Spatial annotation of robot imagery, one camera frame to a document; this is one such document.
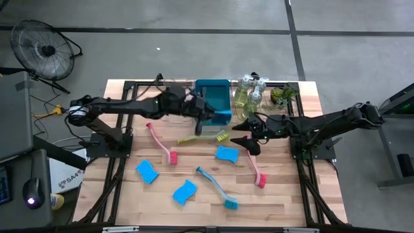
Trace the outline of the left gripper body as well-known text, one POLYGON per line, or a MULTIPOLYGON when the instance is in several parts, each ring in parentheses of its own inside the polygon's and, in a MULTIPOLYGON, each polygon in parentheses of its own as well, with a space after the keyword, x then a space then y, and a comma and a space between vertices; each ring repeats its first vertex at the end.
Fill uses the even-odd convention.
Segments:
POLYGON ((192 117, 196 121, 195 135, 200 136, 202 133, 202 125, 206 120, 204 98, 194 92, 185 94, 180 103, 179 115, 184 117, 192 117))

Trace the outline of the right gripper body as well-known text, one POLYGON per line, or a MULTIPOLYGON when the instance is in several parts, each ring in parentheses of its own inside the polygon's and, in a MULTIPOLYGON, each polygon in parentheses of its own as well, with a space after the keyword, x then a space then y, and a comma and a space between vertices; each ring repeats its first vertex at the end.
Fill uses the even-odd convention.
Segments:
POLYGON ((268 128, 267 123, 259 116, 250 115, 248 117, 248 125, 251 134, 248 138, 247 150, 251 155, 259 155, 261 153, 260 140, 265 140, 267 143, 270 139, 281 138, 281 132, 275 128, 268 128))

